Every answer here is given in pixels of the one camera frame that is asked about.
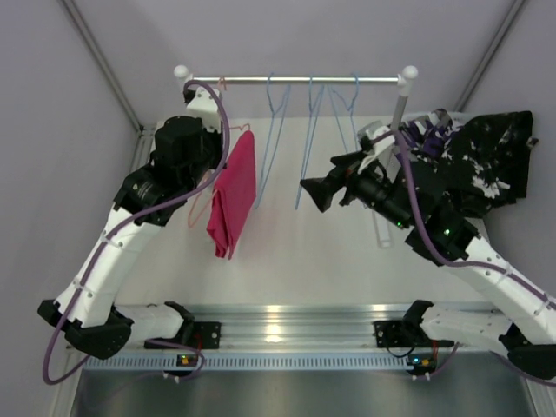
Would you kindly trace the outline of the blue hanger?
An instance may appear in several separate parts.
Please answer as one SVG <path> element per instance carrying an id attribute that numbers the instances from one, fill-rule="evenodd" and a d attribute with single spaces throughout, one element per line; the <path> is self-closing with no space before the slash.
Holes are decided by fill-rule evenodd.
<path id="1" fill-rule="evenodd" d="M 287 84 L 282 91 L 280 102 L 275 105 L 271 95 L 271 84 L 276 83 L 276 81 L 274 81 L 274 78 L 275 73 L 272 72 L 268 76 L 266 81 L 266 96 L 268 100 L 268 108 L 270 111 L 270 122 L 264 152 L 261 159 L 257 197 L 255 198 L 255 207 L 257 209 L 261 205 L 264 191 L 268 184 L 268 178 L 274 165 L 276 152 L 281 140 L 281 133 L 283 130 L 291 91 L 291 85 Z"/>
<path id="2" fill-rule="evenodd" d="M 314 80 L 314 77 L 311 76 L 308 83 L 308 127 L 304 143 L 300 180 L 303 180 L 307 174 L 308 163 L 314 142 L 314 135 L 321 110 L 322 97 L 324 94 L 324 86 L 321 84 L 317 85 L 318 90 L 315 94 L 313 94 L 315 85 L 316 81 Z"/>
<path id="3" fill-rule="evenodd" d="M 348 147 L 348 140 L 346 139 L 346 135 L 343 132 L 341 122 L 340 122 L 340 115 L 339 110 L 336 105 L 336 100 L 339 100 L 343 105 L 344 110 L 347 112 L 347 116 L 350 122 L 351 130 L 352 130 L 352 139 L 354 141 L 354 149 L 358 149 L 358 142 L 357 142 L 357 133 L 354 125 L 354 110 L 355 105 L 357 103 L 357 99 L 360 93 L 360 78 L 356 73 L 352 73 L 354 79 L 354 94 L 352 98 L 348 101 L 337 89 L 332 87 L 331 85 L 327 86 L 328 98 L 332 107 L 333 116 L 336 121 L 336 126 L 339 130 L 342 146 L 344 151 L 347 153 L 350 148 Z"/>

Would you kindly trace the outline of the black camouflage trousers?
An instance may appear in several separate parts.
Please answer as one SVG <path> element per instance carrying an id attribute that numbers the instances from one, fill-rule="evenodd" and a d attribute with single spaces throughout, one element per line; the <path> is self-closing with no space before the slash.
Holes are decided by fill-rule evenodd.
<path id="1" fill-rule="evenodd" d="M 482 218 L 526 198 L 530 156 L 538 143 L 533 113 L 480 115 L 463 124 L 438 160 L 411 152 L 444 180 L 454 208 L 465 217 Z"/>

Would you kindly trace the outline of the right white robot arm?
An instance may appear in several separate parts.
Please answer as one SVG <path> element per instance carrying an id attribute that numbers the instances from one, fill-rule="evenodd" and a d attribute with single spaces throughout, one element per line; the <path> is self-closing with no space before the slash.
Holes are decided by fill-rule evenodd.
<path id="1" fill-rule="evenodd" d="M 414 301 L 400 324 L 410 342 L 418 347 L 450 341 L 484 348 L 531 379 L 555 382 L 554 299 L 454 209 L 446 184 L 432 167 L 403 158 L 397 176 L 389 180 L 381 163 L 362 152 L 335 156 L 331 162 L 326 176 L 300 181 L 321 212 L 342 191 L 342 206 L 358 201 L 382 215 L 406 232 L 405 243 L 417 255 L 448 268 L 498 311 L 463 312 Z"/>

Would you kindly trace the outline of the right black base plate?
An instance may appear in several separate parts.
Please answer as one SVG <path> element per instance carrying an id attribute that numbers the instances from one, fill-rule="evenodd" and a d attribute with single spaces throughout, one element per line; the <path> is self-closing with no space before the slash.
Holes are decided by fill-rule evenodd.
<path id="1" fill-rule="evenodd" d="M 374 337 L 378 348 L 431 348 L 432 341 L 417 326 L 402 320 L 375 321 Z"/>

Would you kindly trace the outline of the purple camouflage trousers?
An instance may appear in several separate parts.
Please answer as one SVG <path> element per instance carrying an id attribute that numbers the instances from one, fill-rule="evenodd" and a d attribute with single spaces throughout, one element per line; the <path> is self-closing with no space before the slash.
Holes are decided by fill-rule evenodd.
<path id="1" fill-rule="evenodd" d="M 402 121 L 399 131 L 414 155 L 436 161 L 463 126 L 445 109 L 436 109 Z"/>

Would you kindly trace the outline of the pink hanger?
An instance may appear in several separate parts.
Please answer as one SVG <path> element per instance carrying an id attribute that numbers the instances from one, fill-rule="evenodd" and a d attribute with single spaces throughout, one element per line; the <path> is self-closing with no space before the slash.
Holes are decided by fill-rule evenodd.
<path id="1" fill-rule="evenodd" d="M 218 88 L 223 89 L 224 91 L 226 91 L 228 89 L 226 78 L 224 76 L 221 76 L 218 79 L 218 82 L 217 82 L 216 86 Z M 243 133 L 244 131 L 250 131 L 251 130 L 251 125 L 249 123 L 244 123 L 243 125 L 231 126 L 229 128 L 229 130 L 230 131 L 237 130 L 237 131 Z M 212 199 L 213 199 L 214 195 L 215 195 L 215 190 L 212 189 L 211 196 L 203 204 L 202 208 L 199 208 L 199 209 L 197 208 L 197 205 L 198 205 L 199 200 L 202 198 L 202 195 L 199 194 L 195 197 L 195 199 L 194 199 L 194 201 L 191 205 L 191 208 L 189 210 L 189 214 L 188 214 L 187 223 L 188 223 L 189 228 L 193 228 L 199 222 L 199 220 L 203 217 L 204 213 L 211 206 Z"/>

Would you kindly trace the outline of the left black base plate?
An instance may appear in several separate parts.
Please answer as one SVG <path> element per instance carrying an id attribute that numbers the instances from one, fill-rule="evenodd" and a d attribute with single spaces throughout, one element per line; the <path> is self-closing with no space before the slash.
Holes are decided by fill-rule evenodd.
<path id="1" fill-rule="evenodd" d="M 161 342 L 188 346 L 196 350 L 215 350 L 220 347 L 222 324 L 219 321 L 189 321 L 183 324 L 177 335 L 169 338 L 157 338 L 145 341 L 146 349 L 163 349 Z"/>

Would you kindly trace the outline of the white clothes rack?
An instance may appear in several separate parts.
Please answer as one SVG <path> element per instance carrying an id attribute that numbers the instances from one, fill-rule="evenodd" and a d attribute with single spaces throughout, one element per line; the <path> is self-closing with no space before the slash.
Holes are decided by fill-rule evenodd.
<path id="1" fill-rule="evenodd" d="M 419 71 L 413 65 L 408 65 L 405 67 L 400 74 L 397 76 L 358 76 L 360 78 L 360 89 L 363 85 L 393 85 L 398 90 L 398 98 L 396 102 L 396 107 L 394 110 L 392 125 L 397 127 L 400 125 L 401 117 L 404 115 L 405 108 L 407 105 L 407 99 L 409 98 L 410 92 L 412 90 L 414 81 L 419 75 Z M 174 69 L 174 76 L 178 80 L 180 86 L 183 89 L 203 87 L 207 90 L 214 89 L 216 91 L 221 91 L 216 86 L 218 76 L 194 76 L 190 73 L 189 69 L 184 65 L 178 65 Z M 225 76 L 228 85 L 259 85 L 263 84 L 266 89 L 266 81 L 268 76 Z M 309 78 L 311 76 L 277 76 L 275 75 L 274 81 L 276 83 L 271 84 L 271 95 L 273 102 L 277 105 L 281 100 L 281 95 L 284 87 L 287 84 L 291 85 L 291 89 L 294 85 L 305 85 L 308 89 Z M 337 89 L 348 101 L 352 98 L 354 94 L 354 79 L 353 76 L 313 76 L 316 81 L 314 86 L 314 92 L 318 90 L 317 85 L 321 84 L 324 86 L 324 94 L 322 97 L 321 106 L 325 97 L 328 97 L 327 86 L 331 85 Z M 347 112 L 344 110 L 343 105 L 339 100 L 336 100 L 336 105 L 339 110 L 340 122 L 344 134 L 346 135 L 347 145 L 350 150 L 354 150 L 354 141 L 352 139 L 352 130 L 350 122 L 347 116 Z M 287 132 L 290 134 L 288 138 L 289 145 L 296 145 L 298 148 L 302 149 L 304 152 L 304 143 L 306 138 L 301 136 L 301 132 L 295 128 L 289 128 Z"/>

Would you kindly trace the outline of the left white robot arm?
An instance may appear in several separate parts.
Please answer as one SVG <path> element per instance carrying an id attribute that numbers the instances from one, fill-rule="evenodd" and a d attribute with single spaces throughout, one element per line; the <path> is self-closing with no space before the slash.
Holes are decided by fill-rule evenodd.
<path id="1" fill-rule="evenodd" d="M 75 349 L 106 360 L 122 348 L 157 340 L 184 348 L 196 336 L 194 316 L 174 301 L 116 306 L 114 301 L 149 241 L 168 223 L 177 205 L 168 202 L 196 189 L 222 159 L 222 123 L 199 116 L 174 116 L 155 132 L 149 161 L 128 174 L 107 223 L 77 277 L 39 315 L 59 326 Z"/>

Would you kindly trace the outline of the pink trousers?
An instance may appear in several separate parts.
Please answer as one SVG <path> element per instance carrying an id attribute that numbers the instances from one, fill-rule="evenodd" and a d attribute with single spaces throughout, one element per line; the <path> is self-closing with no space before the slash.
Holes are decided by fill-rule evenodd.
<path id="1" fill-rule="evenodd" d="M 256 198 L 255 135 L 242 133 L 215 183 L 207 232 L 215 256 L 232 258 Z"/>

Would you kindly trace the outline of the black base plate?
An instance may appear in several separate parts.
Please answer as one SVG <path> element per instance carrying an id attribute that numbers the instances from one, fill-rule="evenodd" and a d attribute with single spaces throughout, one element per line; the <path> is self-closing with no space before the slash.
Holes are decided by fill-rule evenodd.
<path id="1" fill-rule="evenodd" d="M 145 341 L 146 349 L 163 349 L 161 342 L 188 346 L 196 350 L 215 350 L 220 347 L 222 324 L 219 321 L 189 321 L 183 324 L 177 335 L 169 338 L 157 338 Z"/>
<path id="2" fill-rule="evenodd" d="M 432 341 L 417 326 L 402 320 L 375 321 L 374 337 L 378 348 L 431 348 Z"/>

